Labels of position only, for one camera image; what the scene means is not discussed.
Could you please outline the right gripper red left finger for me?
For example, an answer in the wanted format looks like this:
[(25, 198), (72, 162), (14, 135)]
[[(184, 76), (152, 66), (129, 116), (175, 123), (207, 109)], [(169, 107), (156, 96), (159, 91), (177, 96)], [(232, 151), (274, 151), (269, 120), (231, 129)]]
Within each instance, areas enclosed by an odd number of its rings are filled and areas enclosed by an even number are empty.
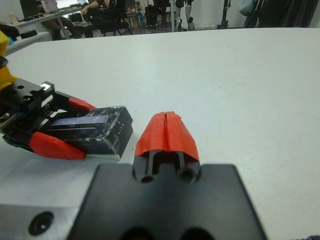
[(133, 160), (133, 173), (137, 181), (153, 178), (154, 156), (167, 150), (165, 120), (164, 112), (156, 113), (137, 141)]

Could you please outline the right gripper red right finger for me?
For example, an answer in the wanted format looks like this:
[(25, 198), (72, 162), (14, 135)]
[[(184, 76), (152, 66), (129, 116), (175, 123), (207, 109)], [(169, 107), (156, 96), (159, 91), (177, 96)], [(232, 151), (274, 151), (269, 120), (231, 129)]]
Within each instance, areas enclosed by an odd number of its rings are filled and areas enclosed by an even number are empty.
[(165, 120), (167, 149), (176, 158), (176, 174), (183, 182), (196, 182), (201, 170), (196, 142), (178, 114), (167, 111)]

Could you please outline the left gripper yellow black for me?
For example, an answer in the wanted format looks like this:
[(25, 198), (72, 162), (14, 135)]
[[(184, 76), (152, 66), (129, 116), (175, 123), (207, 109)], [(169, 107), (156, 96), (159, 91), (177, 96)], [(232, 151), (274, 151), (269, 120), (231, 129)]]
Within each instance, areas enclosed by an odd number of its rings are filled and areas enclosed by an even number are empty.
[(96, 109), (88, 102), (62, 92), (53, 83), (37, 85), (11, 74), (5, 53), (10, 40), (0, 33), (0, 133), (9, 145), (33, 151), (45, 158), (83, 160), (86, 154), (56, 137), (36, 132), (52, 113), (46, 100), (54, 94), (54, 107), (67, 112)]

